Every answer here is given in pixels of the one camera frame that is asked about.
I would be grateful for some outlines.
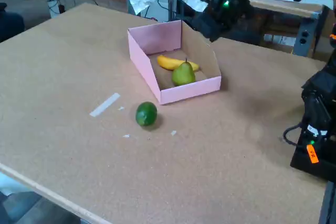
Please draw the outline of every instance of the cork table surface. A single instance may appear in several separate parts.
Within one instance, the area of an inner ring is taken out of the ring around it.
[[[222,89],[160,106],[127,41],[153,22],[84,4],[0,44],[0,172],[92,223],[317,223],[326,183],[280,139],[323,63],[219,39]]]

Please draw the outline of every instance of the yellow banana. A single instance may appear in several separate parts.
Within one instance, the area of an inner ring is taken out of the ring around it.
[[[178,68],[184,62],[184,60],[177,60],[177,59],[166,57],[164,55],[159,55],[157,58],[158,58],[157,62],[160,65],[160,67],[167,69],[167,70],[174,70]],[[188,62],[193,67],[194,71],[197,71],[200,68],[199,65],[197,65],[196,63],[193,63],[191,61],[188,61]]]

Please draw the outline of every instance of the lime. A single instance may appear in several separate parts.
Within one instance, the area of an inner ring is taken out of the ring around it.
[[[152,102],[143,102],[139,105],[135,115],[136,122],[140,126],[148,126],[155,122],[157,109]]]

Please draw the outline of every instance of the pear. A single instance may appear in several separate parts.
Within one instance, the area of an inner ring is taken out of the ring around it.
[[[173,71],[172,80],[175,86],[186,85],[196,81],[193,67],[187,59]]]

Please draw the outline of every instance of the orange tag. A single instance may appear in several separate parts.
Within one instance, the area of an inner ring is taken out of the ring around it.
[[[307,151],[310,157],[310,161],[315,164],[319,162],[319,159],[317,158],[314,146],[312,146],[311,144],[307,145]]]

